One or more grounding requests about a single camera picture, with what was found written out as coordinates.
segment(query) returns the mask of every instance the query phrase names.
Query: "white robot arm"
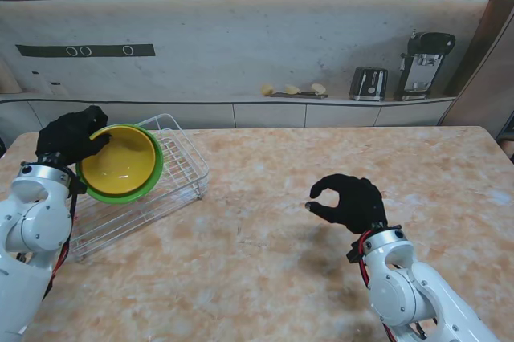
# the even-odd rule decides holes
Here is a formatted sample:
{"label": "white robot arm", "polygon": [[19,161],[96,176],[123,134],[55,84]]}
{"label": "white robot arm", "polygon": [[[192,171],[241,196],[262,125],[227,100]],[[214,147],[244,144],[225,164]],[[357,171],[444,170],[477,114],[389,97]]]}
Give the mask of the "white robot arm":
{"label": "white robot arm", "polygon": [[[367,231],[359,240],[359,249],[359,254],[364,255],[365,263],[362,260],[359,263],[369,288],[371,307],[387,326],[390,340],[499,341],[436,270],[416,259],[413,244],[399,228]],[[410,327],[415,322],[432,319],[437,321],[437,326],[429,336]]]}
{"label": "white robot arm", "polygon": [[[19,342],[51,281],[56,254],[71,233],[71,175],[23,165],[0,202],[0,342]],[[28,263],[10,253],[33,253]]]}

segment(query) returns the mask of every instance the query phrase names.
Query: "espresso machine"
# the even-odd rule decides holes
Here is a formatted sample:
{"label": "espresso machine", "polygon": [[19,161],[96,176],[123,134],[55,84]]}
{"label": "espresso machine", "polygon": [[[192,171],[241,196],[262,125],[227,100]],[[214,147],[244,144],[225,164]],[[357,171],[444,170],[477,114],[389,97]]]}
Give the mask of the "espresso machine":
{"label": "espresso machine", "polygon": [[425,99],[444,59],[454,46],[454,35],[414,32],[407,44],[407,53],[402,54],[402,75],[394,98],[403,101]]}

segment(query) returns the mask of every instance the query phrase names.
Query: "wire dish rack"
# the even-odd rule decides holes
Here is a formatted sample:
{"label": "wire dish rack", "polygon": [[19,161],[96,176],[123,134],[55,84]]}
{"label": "wire dish rack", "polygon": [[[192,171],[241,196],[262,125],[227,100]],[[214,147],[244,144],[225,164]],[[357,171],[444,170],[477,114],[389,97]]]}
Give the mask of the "wire dish rack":
{"label": "wire dish rack", "polygon": [[207,191],[209,167],[171,115],[155,116],[137,125],[150,131],[162,148],[161,178],[149,193],[134,203],[109,205],[81,195],[70,240],[76,261],[201,199]]}

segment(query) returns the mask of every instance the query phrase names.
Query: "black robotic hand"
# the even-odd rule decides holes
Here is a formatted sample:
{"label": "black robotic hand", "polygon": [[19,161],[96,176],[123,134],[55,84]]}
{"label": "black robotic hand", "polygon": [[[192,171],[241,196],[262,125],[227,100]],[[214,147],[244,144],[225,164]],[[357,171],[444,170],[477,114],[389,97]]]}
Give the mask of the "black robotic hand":
{"label": "black robotic hand", "polygon": [[326,189],[339,193],[337,207],[308,202],[305,208],[327,222],[346,226],[354,234],[387,227],[382,195],[368,179],[342,174],[323,177],[311,188],[311,199],[317,198]]}
{"label": "black robotic hand", "polygon": [[97,154],[109,142],[109,135],[89,137],[107,125],[107,115],[97,106],[67,113],[39,131],[35,154],[38,162],[70,165]]}

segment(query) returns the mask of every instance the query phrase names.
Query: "kitchen counter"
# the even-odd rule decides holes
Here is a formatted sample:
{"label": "kitchen counter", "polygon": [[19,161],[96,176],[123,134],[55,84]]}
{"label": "kitchen counter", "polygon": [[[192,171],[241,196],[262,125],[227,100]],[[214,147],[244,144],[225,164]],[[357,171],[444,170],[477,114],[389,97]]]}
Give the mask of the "kitchen counter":
{"label": "kitchen counter", "polygon": [[[66,263],[26,342],[386,341],[345,257],[356,235],[304,208],[330,173],[370,179],[418,258],[501,340],[514,335],[514,166],[485,130],[188,134],[210,166],[204,199]],[[0,160],[2,198],[36,138],[22,135]]]}

